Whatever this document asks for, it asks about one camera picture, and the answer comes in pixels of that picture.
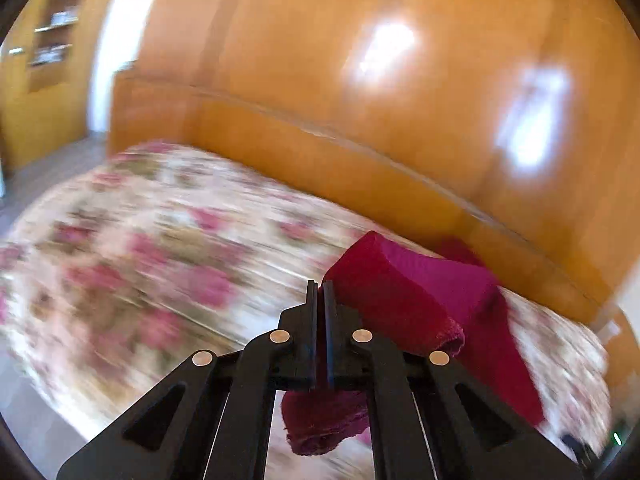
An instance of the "wooden headboard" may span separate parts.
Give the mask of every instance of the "wooden headboard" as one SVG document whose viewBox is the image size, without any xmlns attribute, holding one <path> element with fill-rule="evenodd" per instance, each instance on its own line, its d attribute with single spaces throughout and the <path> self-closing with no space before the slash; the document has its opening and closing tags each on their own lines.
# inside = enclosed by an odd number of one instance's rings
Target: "wooden headboard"
<svg viewBox="0 0 640 480">
<path fill-rule="evenodd" d="M 192 144 L 455 235 L 590 323 L 640 254 L 639 75 L 614 0 L 156 0 L 110 150 Z"/>
</svg>

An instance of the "red cloth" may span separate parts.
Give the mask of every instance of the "red cloth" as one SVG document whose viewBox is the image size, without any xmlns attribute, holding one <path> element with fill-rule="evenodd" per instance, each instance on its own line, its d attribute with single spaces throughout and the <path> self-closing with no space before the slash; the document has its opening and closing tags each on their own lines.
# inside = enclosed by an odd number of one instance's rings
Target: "red cloth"
<svg viewBox="0 0 640 480">
<path fill-rule="evenodd" d="M 334 282 L 337 301 L 356 308 L 365 328 L 414 354 L 460 352 L 471 374 L 531 424 L 540 423 L 542 404 L 509 331 L 497 280 L 461 242 L 442 250 L 453 259 L 423 256 L 369 232 L 323 281 Z M 368 425 L 366 400 L 357 392 L 287 392 L 282 416 L 297 454 L 328 452 L 361 433 L 363 420 Z"/>
<path fill-rule="evenodd" d="M 460 240 L 450 238 L 436 248 L 445 258 L 484 267 Z M 509 305 L 497 290 L 494 300 L 463 325 L 465 345 L 457 359 L 476 379 L 532 426 L 545 418 L 540 396 L 509 329 Z"/>
</svg>

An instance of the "towel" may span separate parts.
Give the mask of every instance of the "towel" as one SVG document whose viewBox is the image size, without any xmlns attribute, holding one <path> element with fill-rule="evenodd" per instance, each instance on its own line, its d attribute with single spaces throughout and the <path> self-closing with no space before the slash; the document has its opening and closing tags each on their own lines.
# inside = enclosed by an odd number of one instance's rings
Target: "towel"
<svg viewBox="0 0 640 480">
<path fill-rule="evenodd" d="M 448 240 L 441 250 L 451 259 L 423 256 L 369 232 L 323 282 L 334 282 L 337 301 L 356 308 L 365 328 L 403 351 L 457 356 L 517 413 L 539 424 L 542 404 L 509 332 L 497 279 L 462 242 Z M 335 392 L 323 383 L 313 392 L 287 392 L 282 416 L 291 449 L 303 455 L 335 449 L 369 422 L 363 393 Z"/>
</svg>

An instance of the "pink flower pattern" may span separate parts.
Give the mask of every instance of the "pink flower pattern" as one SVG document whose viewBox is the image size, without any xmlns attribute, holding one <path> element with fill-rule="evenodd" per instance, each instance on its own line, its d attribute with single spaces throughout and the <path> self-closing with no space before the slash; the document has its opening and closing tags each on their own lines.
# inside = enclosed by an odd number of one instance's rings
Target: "pink flower pattern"
<svg viewBox="0 0 640 480">
<path fill-rule="evenodd" d="M 120 186 L 126 179 L 122 173 L 116 173 L 115 171 L 105 171 L 104 173 L 98 173 L 94 176 L 94 184 L 99 184 L 107 187 Z"/>
<path fill-rule="evenodd" d="M 226 306 L 233 293 L 228 276 L 214 267 L 195 266 L 188 270 L 188 296 L 211 308 Z"/>
<path fill-rule="evenodd" d="M 187 170 L 190 185 L 179 186 L 176 176 Z M 100 193 L 96 184 L 103 186 Z M 76 206 L 79 193 L 86 200 Z M 108 219 L 91 217 L 96 210 Z M 211 153 L 165 142 L 135 147 L 63 184 L 21 223 L 30 228 L 10 235 L 16 245 L 0 246 L 2 331 L 11 334 L 29 373 L 40 377 L 36 387 L 81 433 L 120 415 L 147 391 L 141 377 L 158 378 L 199 348 L 235 351 L 277 326 L 284 308 L 303 301 L 305 278 L 319 281 L 364 232 L 377 230 L 420 251 L 340 206 Z M 51 254 L 50 241 L 83 250 Z M 33 276 L 42 276 L 42 283 L 33 285 Z M 22 290 L 39 297 L 33 286 L 49 298 L 45 317 L 36 318 L 33 305 L 13 310 L 14 300 L 18 305 L 24 299 L 15 297 Z M 512 312 L 541 309 L 527 302 Z M 511 328 L 533 374 L 553 385 L 544 400 L 545 412 L 559 421 L 552 433 L 579 428 L 598 449 L 609 416 L 604 350 L 584 327 L 552 316 L 548 322 L 526 317 L 526 330 Z M 45 339 L 56 341 L 63 366 L 38 367 L 50 360 Z M 556 350 L 558 340 L 583 348 Z M 79 394 L 76 386 L 83 388 Z M 284 435 L 282 443 L 288 450 Z M 271 478 L 280 478 L 286 467 Z"/>
<path fill-rule="evenodd" d="M 311 226 L 303 221 L 280 222 L 278 227 L 287 238 L 297 242 L 308 241 L 314 233 Z"/>
<path fill-rule="evenodd" d="M 222 227 L 222 215 L 216 210 L 193 207 L 191 214 L 198 227 L 203 231 L 216 232 Z"/>
<path fill-rule="evenodd" d="M 58 224 L 54 227 L 53 241 L 61 244 L 80 246 L 88 241 L 95 231 L 87 227 L 70 224 Z"/>
<path fill-rule="evenodd" d="M 149 272 L 167 261 L 164 251 L 146 233 L 136 232 L 131 239 L 129 250 L 134 259 L 134 266 L 142 272 Z"/>
<path fill-rule="evenodd" d="M 11 270 L 23 254 L 24 247 L 18 244 L 7 244 L 0 248 L 0 272 Z"/>
<path fill-rule="evenodd" d="M 164 308 L 154 308 L 140 322 L 140 341 L 149 348 L 170 350 L 180 342 L 180 318 Z"/>
<path fill-rule="evenodd" d="M 117 290 L 124 285 L 120 273 L 108 264 L 96 264 L 91 267 L 71 267 L 66 272 L 67 279 L 85 288 Z"/>
</svg>

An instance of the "shelf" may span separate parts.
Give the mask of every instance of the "shelf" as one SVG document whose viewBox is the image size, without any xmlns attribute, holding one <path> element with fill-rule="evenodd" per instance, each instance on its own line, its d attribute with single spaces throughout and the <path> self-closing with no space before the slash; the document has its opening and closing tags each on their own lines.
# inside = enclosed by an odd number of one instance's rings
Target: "shelf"
<svg viewBox="0 0 640 480">
<path fill-rule="evenodd" d="M 58 51 L 58 50 L 66 50 L 68 48 L 71 48 L 71 44 L 67 43 L 64 45 L 56 45 L 51 47 L 52 50 Z M 65 60 L 65 57 L 62 57 L 61 59 L 57 60 L 57 61 L 44 61 L 44 62 L 35 62 L 35 61 L 31 61 L 29 63 L 29 66 L 45 66 L 45 65 L 54 65 L 56 63 L 60 63 L 62 61 Z"/>
<path fill-rule="evenodd" d="M 29 92 L 37 92 L 66 80 L 68 65 L 64 62 L 41 64 L 29 70 Z"/>
<path fill-rule="evenodd" d="M 78 21 L 77 18 L 74 18 L 72 20 L 68 20 L 68 22 L 65 23 L 60 23 L 59 25 L 47 25 L 46 27 L 39 27 L 34 29 L 34 32 L 47 32 L 49 30 L 55 30 L 57 28 L 63 28 L 63 27 L 68 27 L 69 25 L 73 25 Z"/>
</svg>

